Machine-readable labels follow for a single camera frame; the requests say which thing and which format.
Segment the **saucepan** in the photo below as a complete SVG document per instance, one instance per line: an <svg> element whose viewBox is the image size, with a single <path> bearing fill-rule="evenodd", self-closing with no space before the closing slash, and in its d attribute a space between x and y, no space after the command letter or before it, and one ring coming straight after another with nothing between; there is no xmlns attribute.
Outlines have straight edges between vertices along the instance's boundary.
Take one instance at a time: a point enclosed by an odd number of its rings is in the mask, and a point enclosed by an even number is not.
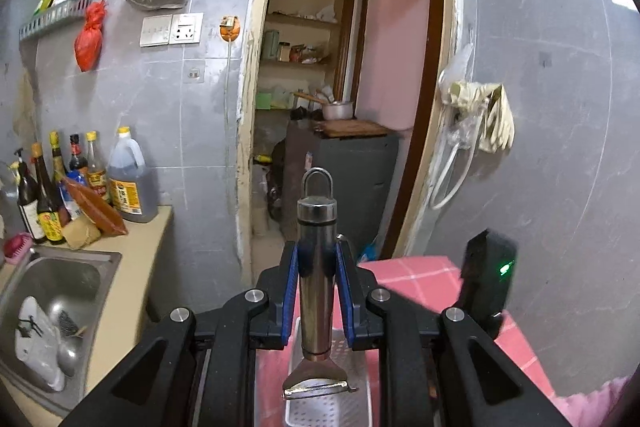
<svg viewBox="0 0 640 427"><path fill-rule="evenodd" d="M316 98L306 92L295 92L293 94L299 98L304 98L310 102L318 102L322 105L322 116L325 120L351 120L353 118L353 102L327 102L322 98Z"/></svg>

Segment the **plastic jug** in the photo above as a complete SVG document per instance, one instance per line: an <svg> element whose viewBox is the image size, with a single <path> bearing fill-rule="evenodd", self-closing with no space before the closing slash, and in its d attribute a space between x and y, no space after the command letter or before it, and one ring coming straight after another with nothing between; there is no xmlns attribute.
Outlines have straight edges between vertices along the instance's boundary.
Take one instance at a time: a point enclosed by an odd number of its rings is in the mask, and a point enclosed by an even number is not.
<svg viewBox="0 0 640 427"><path fill-rule="evenodd" d="M118 141L107 166L113 206L124 219L148 223L158 213L158 192L151 169L129 127L118 129Z"/></svg>

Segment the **plastic jug handle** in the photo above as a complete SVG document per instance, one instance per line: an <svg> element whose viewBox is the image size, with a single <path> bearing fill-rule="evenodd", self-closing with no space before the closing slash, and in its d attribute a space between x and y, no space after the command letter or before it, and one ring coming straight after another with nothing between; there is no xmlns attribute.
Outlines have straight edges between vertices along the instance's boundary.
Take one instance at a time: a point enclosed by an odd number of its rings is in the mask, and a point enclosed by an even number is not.
<svg viewBox="0 0 640 427"><path fill-rule="evenodd" d="M133 159L136 161L136 165L138 167L144 167L145 166L145 158L142 155L142 150L140 150L140 145L138 145L138 142L136 142L135 140L131 139L127 142L127 147L129 147L129 149L131 149L131 152L133 153Z"/></svg>

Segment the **sink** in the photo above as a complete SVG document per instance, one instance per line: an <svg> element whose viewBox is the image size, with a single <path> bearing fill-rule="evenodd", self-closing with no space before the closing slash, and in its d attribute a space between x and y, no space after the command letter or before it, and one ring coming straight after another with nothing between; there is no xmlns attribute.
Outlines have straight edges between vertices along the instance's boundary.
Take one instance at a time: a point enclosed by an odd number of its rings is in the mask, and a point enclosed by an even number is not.
<svg viewBox="0 0 640 427"><path fill-rule="evenodd" d="M100 313L121 255L113 252L70 251L33 247L15 268L0 295L0 374L51 412L65 416L84 397L86 372ZM68 319L84 328L78 363L65 388L56 392L15 356L15 328L28 296L68 330Z"/></svg>

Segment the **peeler hanging loop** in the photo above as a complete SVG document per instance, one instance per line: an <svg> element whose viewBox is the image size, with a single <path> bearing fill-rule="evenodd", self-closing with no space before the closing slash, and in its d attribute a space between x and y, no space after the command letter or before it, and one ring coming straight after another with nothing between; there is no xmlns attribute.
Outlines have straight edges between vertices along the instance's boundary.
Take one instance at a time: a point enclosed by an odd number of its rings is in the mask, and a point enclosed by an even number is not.
<svg viewBox="0 0 640 427"><path fill-rule="evenodd" d="M313 167L309 169L307 172L305 172L304 176L302 176L303 197L306 198L309 195L306 193L306 182L313 174L316 174L316 172L318 172L319 174L324 174L324 177L329 182L329 199L331 200L334 199L334 179L331 177L331 174L329 174L329 171L327 171L326 169L323 169L322 167Z"/></svg>

